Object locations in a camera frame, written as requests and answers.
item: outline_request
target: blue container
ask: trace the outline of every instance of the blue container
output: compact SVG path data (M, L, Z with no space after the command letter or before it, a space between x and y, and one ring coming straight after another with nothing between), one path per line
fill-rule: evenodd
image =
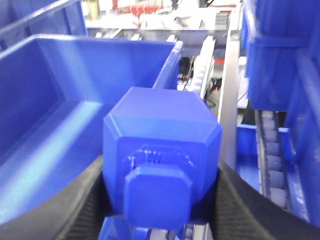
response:
M309 55L314 59L315 64L317 64L320 69L320 12L314 27L311 43L309 46Z
M0 52L34 34L88 35L81 0L1 1Z
M320 12L319 0L246 0L254 6L262 34L278 37L307 37Z
M104 119L103 176L114 212L142 228L207 222L221 134L196 93L132 88Z
M261 34L252 1L245 1L244 15L248 27L246 75L250 78L248 96L252 108L286 112L296 75L296 52L307 47L309 39Z
M31 36L0 53L0 224L103 152L103 118L132 86L177 86L182 43Z
M295 58L297 76L288 108L286 127L310 222L320 227L320 72L301 49Z

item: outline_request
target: gray roller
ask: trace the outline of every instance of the gray roller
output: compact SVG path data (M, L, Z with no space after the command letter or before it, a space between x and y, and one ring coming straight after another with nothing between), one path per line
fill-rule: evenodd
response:
M267 155L266 156L266 167L268 170L279 171L281 169L281 157Z
M265 143L265 151L267 155L279 156L280 144L278 142L267 141Z
M262 119L274 119L274 113L272 111L262 111L261 116Z
M262 119L264 130L276 130L276 123L272 119Z
M287 192L280 188L270 188L270 199L271 201L281 208L287 206Z
M275 130L265 130L264 139L267 142L277 142L278 141L278 132Z
M285 175L281 171L269 171L269 185L270 188L284 189Z

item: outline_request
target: blue plastic bin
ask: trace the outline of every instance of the blue plastic bin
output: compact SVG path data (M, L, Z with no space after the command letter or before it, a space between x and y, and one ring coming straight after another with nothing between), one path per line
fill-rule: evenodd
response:
M320 70L320 12L316 24L314 26L313 35L311 38L311 43L309 46L309 55L315 61L315 64Z
M221 135L195 92L133 87L104 119L103 176L115 214L175 231L208 222Z
M297 76L286 117L286 127L310 222L320 227L320 72L301 49L295 58Z
M263 35L258 27L255 11L253 0L244 2L244 16L248 27L248 96L252 100L253 109L286 112L296 75L296 52L309 45L309 38Z
M181 51L181 42L48 35L0 53L0 224L103 153L103 118L130 87L177 87Z
M0 52L34 34L88 35L81 0L3 0Z
M307 37L320 11L318 0L246 0L255 4L255 17L264 35Z

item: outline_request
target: red object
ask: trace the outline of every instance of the red object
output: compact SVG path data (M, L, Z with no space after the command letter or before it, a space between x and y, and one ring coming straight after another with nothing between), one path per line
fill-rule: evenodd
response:
M112 9L117 10L118 8L118 0L112 0Z
M132 6L119 7L116 9L116 11L119 13L124 13L124 14L134 14L134 15L140 17L141 14L152 14L152 13L160 10L161 8L162 8L161 6L132 5Z
M214 63L218 65L223 65L225 64L225 60L223 58L215 59Z

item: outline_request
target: blue hexagonal object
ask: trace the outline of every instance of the blue hexagonal object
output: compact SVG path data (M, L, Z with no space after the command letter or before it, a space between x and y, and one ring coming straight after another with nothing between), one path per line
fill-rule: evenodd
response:
M196 93L133 87L104 119L103 135L116 214L169 230L208 220L222 127Z

